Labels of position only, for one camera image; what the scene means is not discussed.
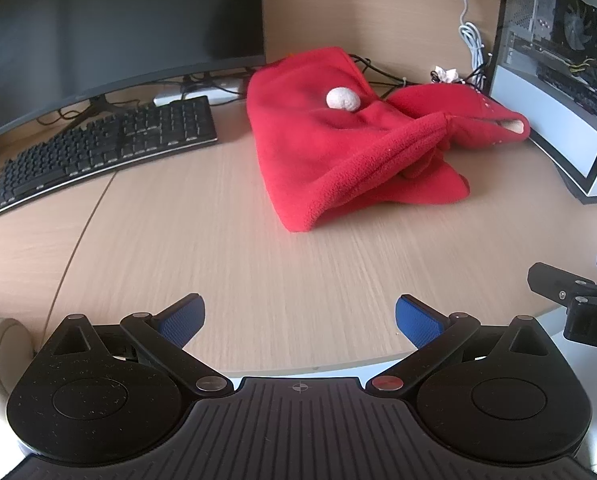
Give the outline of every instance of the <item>crosshair symbol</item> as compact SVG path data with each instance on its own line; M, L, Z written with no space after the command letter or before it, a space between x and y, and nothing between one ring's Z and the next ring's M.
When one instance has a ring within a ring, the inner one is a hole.
M309 390L309 386L307 386L307 384L305 383L296 383L294 384L294 386L292 386L292 390L298 392L299 394L302 394L303 392Z

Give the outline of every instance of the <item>blue gripper pad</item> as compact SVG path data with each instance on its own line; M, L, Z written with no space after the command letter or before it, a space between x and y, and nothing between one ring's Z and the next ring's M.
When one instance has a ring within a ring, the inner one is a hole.
M200 296L194 296L181 306L174 305L171 311L165 311L163 319L154 318L158 333L178 348L187 345L205 323L205 303Z
M445 331L449 319L406 294L396 302L396 325L416 348L422 348Z

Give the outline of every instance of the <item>wood grain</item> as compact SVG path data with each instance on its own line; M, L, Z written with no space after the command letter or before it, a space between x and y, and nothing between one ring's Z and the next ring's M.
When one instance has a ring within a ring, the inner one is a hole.
M55 133L0 150L0 166ZM69 258L111 176L75 186L0 216L0 317L20 320L39 346Z
M232 376L296 372L408 352L393 321L406 292L507 324L549 307L527 288L533 263L597 279L597 205L572 198L529 143L450 153L472 184L464 202L380 205L290 234L265 192L244 107L215 116L222 144L117 174L49 330L73 312L112 323L199 292L208 316L188 351Z
M488 48L501 0L469 0L467 20ZM436 65L472 72L458 35L462 0L264 0L268 57L342 46L411 81L428 82Z

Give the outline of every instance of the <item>red fleece blanket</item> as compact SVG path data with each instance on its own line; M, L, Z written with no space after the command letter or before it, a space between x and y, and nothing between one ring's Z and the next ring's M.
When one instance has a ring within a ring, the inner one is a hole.
M327 107L341 86L360 96L360 110ZM381 101L340 48L259 70L247 111L265 186L292 232L378 202L462 200L469 184L443 160L451 144L486 148L529 135L526 118L464 85L411 86Z

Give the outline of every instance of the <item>wall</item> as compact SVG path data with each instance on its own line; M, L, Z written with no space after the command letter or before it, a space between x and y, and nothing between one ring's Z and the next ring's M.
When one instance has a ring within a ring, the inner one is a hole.
M493 45L500 0L469 0L467 19ZM439 64L467 75L458 35L461 0L265 0L270 59L339 45L417 82Z

